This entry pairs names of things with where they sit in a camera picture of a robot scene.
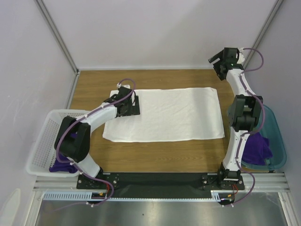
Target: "folded cloth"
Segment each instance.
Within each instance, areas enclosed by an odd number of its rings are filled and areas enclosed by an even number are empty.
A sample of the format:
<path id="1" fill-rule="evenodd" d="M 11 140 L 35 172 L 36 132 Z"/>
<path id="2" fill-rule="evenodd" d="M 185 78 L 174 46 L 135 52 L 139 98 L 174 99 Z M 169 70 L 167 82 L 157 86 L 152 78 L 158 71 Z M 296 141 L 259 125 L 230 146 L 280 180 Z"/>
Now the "folded cloth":
<path id="1" fill-rule="evenodd" d="M 61 160 L 68 160 L 67 157 L 59 154 Z M 53 164 L 52 167 L 49 168 L 49 172 L 54 173 L 54 172 L 69 172 L 69 173 L 76 173 L 77 169 L 70 165 L 69 163 L 61 163 L 57 159 L 55 160 L 55 163 Z"/>
<path id="2" fill-rule="evenodd" d="M 249 164 L 265 165 L 265 159 L 273 157 L 269 148 L 269 139 L 262 137 L 260 133 L 249 136 L 246 141 L 242 160 Z"/>
<path id="3" fill-rule="evenodd" d="M 113 142 L 166 142 L 224 137 L 216 89 L 139 89 L 140 115 L 107 121 Z"/>

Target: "gray floor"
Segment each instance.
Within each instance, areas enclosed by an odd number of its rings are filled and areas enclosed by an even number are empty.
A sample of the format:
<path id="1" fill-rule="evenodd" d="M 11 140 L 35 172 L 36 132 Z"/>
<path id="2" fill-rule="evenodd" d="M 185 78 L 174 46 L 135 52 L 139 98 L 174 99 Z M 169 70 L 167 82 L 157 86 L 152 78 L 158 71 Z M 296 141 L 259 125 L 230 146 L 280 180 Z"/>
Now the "gray floor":
<path id="1" fill-rule="evenodd" d="M 232 207 L 215 202 L 107 202 L 95 208 L 43 201 L 36 226 L 286 226 L 277 193 L 253 193 Z"/>

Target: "wooden tabletop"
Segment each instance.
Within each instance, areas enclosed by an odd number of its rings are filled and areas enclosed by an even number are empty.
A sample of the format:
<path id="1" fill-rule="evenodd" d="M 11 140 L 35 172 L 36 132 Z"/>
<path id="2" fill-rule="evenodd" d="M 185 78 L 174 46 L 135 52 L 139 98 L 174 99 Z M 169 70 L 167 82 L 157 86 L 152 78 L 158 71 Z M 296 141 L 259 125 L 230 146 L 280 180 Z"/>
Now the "wooden tabletop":
<path id="1" fill-rule="evenodd" d="M 225 138 L 178 142 L 114 143 L 103 138 L 104 125 L 91 137 L 90 154 L 109 172 L 216 172 L 229 143 L 226 111 L 234 95 L 213 70 L 82 71 L 71 109 L 92 110 L 107 99 L 123 78 L 132 78 L 136 89 L 217 89 Z"/>

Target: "plastic container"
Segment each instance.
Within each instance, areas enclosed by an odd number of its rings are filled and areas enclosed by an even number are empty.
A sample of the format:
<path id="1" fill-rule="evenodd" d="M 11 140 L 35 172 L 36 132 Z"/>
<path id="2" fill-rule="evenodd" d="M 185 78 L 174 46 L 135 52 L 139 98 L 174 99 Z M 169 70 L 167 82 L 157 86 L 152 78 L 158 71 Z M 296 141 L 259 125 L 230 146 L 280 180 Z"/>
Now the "plastic container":
<path id="1" fill-rule="evenodd" d="M 269 139 L 269 148 L 273 153 L 273 157 L 265 160 L 266 162 L 265 166 L 249 164 L 244 161 L 242 161 L 242 165 L 253 170 L 265 170 L 265 171 L 277 170 L 283 167 L 284 164 L 286 163 L 286 151 L 273 111 L 266 105 L 264 106 L 264 109 L 266 114 L 265 123 L 260 131 L 260 134 L 263 137 Z M 260 115 L 259 122 L 255 130 L 259 128 L 261 122 L 262 122 L 262 114 Z"/>
<path id="2" fill-rule="evenodd" d="M 29 174 L 61 178 L 75 177 L 79 174 L 79 172 L 51 173 L 49 172 L 49 168 L 52 167 L 55 162 L 54 144 L 63 118 L 67 115 L 78 117 L 86 113 L 88 113 L 88 111 L 68 109 L 52 110 L 49 112 L 26 164 L 26 170 Z"/>

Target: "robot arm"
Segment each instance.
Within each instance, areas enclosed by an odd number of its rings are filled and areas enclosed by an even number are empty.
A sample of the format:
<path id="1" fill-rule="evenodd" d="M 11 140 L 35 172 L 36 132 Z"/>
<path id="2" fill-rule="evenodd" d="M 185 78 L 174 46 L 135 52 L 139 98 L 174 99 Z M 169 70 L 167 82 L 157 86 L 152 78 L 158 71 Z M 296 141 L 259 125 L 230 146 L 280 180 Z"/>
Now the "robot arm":
<path id="1" fill-rule="evenodd" d="M 116 103 L 118 100 L 121 100 L 132 92 L 130 87 L 121 86 L 118 90 L 118 94 L 106 99 L 99 107 L 84 115 L 85 119 L 76 123 L 76 125 L 71 128 L 63 138 L 59 147 L 59 152 L 61 154 L 66 156 L 72 162 L 75 162 L 83 172 L 93 178 L 95 178 L 99 172 L 102 173 L 102 169 L 94 162 L 89 154 L 92 132 L 107 121 L 116 117 L 140 114 L 139 97 L 136 96 L 134 92 L 128 98 Z M 73 118 L 66 116 L 63 119 L 55 141 L 55 149 L 57 149 L 58 143 L 66 130 L 82 117 L 83 116 Z"/>
<path id="2" fill-rule="evenodd" d="M 212 63 L 217 59 L 219 60 L 214 63 L 214 70 L 220 80 L 227 80 L 235 95 L 228 112 L 230 142 L 226 156 L 218 171 L 218 182 L 235 183 L 240 180 L 240 166 L 246 141 L 250 136 L 250 132 L 258 124 L 261 106 L 254 97 L 255 94 L 243 73 L 244 69 L 241 63 L 244 61 L 244 56 L 242 53 L 237 48 L 225 48 L 210 58 L 209 62 Z"/>

